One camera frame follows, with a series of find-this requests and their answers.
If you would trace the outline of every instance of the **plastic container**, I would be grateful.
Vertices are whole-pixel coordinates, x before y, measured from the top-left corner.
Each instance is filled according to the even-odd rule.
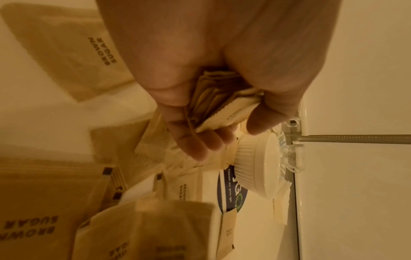
[[[243,135],[235,153],[234,174],[242,187],[273,199],[280,177],[280,145],[276,134]]]

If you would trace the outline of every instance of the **white plastic lid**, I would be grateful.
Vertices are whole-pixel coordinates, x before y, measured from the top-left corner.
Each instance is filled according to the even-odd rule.
[[[257,193],[274,198],[280,176],[280,145],[277,135],[266,133],[259,136],[254,158],[254,182]]]

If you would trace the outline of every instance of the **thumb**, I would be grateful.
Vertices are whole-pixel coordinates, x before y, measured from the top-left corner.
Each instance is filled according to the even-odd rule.
[[[251,113],[247,121],[250,134],[260,134],[293,117],[303,93],[264,93],[264,100]]]

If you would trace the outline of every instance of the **hand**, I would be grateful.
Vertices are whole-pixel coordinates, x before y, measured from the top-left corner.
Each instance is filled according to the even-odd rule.
[[[233,140],[232,128],[194,134],[185,114],[204,70],[230,69],[264,90],[248,132],[292,117],[321,70],[340,0],[97,0],[137,82],[177,144],[196,160]]]

